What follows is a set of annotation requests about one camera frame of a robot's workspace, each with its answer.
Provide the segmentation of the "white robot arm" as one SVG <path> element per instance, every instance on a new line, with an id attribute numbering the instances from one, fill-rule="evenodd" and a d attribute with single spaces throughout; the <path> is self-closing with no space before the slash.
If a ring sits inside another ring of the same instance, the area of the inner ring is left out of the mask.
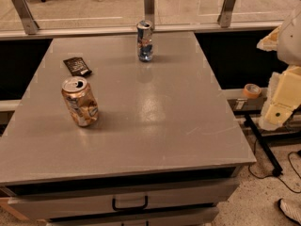
<path id="1" fill-rule="evenodd" d="M 276 51 L 277 58 L 288 65 L 284 72 L 272 73 L 259 119 L 261 129 L 274 131 L 301 105 L 301 5 L 261 39 L 257 47 Z"/>

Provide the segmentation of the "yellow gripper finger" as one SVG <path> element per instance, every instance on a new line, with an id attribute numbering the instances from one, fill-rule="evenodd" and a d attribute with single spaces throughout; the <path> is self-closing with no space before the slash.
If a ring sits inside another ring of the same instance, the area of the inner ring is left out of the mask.
<path id="1" fill-rule="evenodd" d="M 267 36 L 261 39 L 258 44 L 257 48 L 263 51 L 276 51 L 277 44 L 278 44 L 278 34 L 279 34 L 280 27 L 278 26 L 272 32 L 270 32 Z"/>
<path id="2" fill-rule="evenodd" d="M 259 126 L 274 131 L 301 105 L 301 68 L 291 65 L 283 73 L 272 73 L 266 96 Z"/>

